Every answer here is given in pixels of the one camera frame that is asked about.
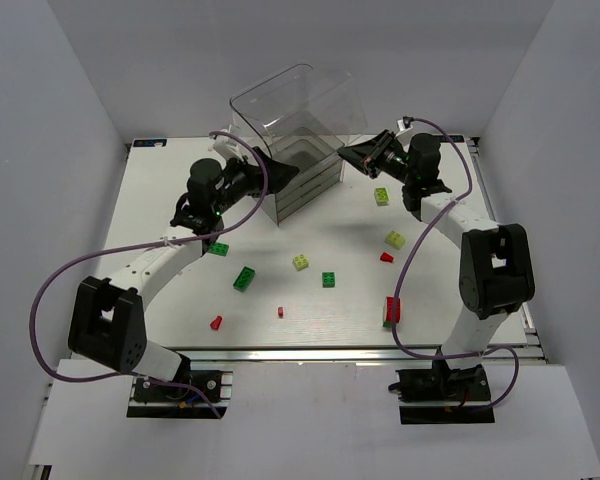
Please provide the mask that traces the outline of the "yellow lego brick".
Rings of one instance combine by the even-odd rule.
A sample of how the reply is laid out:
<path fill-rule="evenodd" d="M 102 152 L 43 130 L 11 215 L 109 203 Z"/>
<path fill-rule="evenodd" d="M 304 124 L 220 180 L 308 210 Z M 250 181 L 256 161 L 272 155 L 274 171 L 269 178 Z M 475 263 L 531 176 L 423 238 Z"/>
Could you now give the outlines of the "yellow lego brick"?
<path fill-rule="evenodd" d="M 387 189 L 384 187 L 375 188 L 374 199 L 377 206 L 388 206 L 390 199 Z"/>
<path fill-rule="evenodd" d="M 386 235 L 385 243 L 396 250 L 400 250 L 404 247 L 406 239 L 402 234 L 392 230 Z"/>
<path fill-rule="evenodd" d="M 302 271 L 309 267 L 309 260 L 305 255 L 300 254 L 292 259 L 292 264 L 297 271 Z"/>

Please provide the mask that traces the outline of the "clear acrylic cover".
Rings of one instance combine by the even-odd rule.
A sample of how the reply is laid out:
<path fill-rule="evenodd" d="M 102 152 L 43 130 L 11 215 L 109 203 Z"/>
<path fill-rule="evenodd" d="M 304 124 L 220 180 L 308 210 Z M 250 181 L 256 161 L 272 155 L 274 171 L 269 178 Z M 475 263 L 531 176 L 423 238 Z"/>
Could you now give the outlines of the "clear acrylic cover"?
<path fill-rule="evenodd" d="M 260 80 L 231 97 L 229 105 L 236 126 L 272 160 L 273 142 L 300 129 L 324 137 L 337 151 L 367 128 L 353 77 L 307 63 Z"/>

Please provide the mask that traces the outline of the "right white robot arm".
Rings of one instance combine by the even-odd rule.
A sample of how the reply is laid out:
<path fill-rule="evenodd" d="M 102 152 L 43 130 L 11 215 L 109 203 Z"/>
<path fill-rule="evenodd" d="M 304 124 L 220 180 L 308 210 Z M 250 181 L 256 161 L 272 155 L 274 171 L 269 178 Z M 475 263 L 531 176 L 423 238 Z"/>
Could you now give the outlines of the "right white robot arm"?
<path fill-rule="evenodd" d="M 534 296 L 535 283 L 526 230 L 477 213 L 464 194 L 454 195 L 440 179 L 441 145 L 453 142 L 445 133 L 417 133 L 403 145 L 397 134 L 384 130 L 337 153 L 369 178 L 384 173 L 400 181 L 405 209 L 427 232 L 437 230 L 459 249 L 463 306 L 432 358 L 458 373 L 481 364 L 501 324 Z"/>

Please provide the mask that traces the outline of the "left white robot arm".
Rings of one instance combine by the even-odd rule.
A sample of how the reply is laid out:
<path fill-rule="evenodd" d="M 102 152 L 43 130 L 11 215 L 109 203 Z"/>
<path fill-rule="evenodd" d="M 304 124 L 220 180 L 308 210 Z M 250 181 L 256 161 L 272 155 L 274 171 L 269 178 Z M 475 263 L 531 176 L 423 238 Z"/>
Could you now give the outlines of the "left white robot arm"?
<path fill-rule="evenodd" d="M 280 192 L 299 173 L 260 148 L 254 152 L 259 166 L 236 157 L 224 164 L 211 158 L 194 162 L 164 239 L 110 276 L 81 282 L 68 336 L 72 352 L 120 374 L 186 381 L 189 359 L 148 340 L 145 310 L 176 275 L 208 252 L 224 228 L 223 213 L 246 196 Z"/>

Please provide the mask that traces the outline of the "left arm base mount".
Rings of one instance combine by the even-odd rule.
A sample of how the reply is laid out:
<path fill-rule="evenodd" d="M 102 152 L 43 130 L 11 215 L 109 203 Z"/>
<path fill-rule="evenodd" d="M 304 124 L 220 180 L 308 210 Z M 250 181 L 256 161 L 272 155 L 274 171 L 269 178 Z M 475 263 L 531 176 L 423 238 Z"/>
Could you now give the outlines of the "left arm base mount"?
<path fill-rule="evenodd" d="M 178 385 L 134 380 L 126 416 L 131 419 L 220 420 L 231 399 L 233 372 L 223 367 L 190 364 Z"/>

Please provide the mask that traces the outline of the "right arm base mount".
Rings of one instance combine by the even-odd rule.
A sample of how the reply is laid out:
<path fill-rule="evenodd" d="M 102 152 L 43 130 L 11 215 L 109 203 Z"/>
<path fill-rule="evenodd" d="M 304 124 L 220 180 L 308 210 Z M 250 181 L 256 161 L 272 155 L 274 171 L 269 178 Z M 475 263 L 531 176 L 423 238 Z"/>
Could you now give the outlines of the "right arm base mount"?
<path fill-rule="evenodd" d="M 491 391 L 481 364 L 451 370 L 444 360 L 428 369 L 396 371 L 388 391 L 399 399 L 402 425 L 493 424 Z"/>

